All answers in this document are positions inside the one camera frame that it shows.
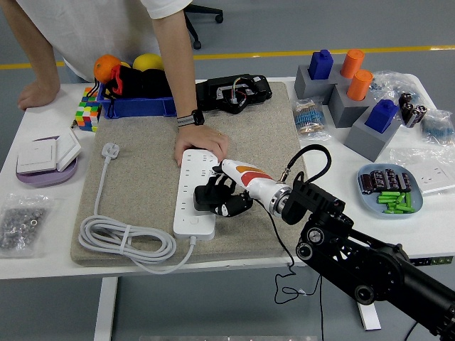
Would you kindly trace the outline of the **person's left hand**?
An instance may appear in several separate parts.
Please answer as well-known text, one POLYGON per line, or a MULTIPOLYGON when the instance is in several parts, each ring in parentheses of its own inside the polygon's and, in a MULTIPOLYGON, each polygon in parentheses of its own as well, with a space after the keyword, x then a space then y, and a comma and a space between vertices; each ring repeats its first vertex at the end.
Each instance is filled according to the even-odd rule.
POLYGON ((228 155, 229 138, 209 126, 188 125, 178 129, 175 142, 174 158, 181 166, 183 152, 189 148, 201 148, 210 151, 219 161, 228 155))

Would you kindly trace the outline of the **person's right hand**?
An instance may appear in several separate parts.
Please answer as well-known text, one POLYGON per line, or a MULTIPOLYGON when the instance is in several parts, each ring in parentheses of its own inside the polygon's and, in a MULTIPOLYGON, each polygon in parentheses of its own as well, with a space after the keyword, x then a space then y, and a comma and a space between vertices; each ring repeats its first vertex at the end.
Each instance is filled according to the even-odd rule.
POLYGON ((47 84, 34 81, 26 85, 18 96, 17 106, 21 110, 50 104, 60 91, 60 83, 47 84))

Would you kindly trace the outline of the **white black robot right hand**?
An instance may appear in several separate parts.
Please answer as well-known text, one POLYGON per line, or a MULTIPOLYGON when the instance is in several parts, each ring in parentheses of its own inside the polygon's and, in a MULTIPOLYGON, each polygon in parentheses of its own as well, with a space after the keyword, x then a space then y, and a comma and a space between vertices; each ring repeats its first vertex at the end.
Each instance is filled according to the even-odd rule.
POLYGON ((213 167, 203 191, 209 210, 223 217, 234 217, 250 209, 256 200, 274 216, 282 214, 291 188, 249 163, 225 159, 213 167))

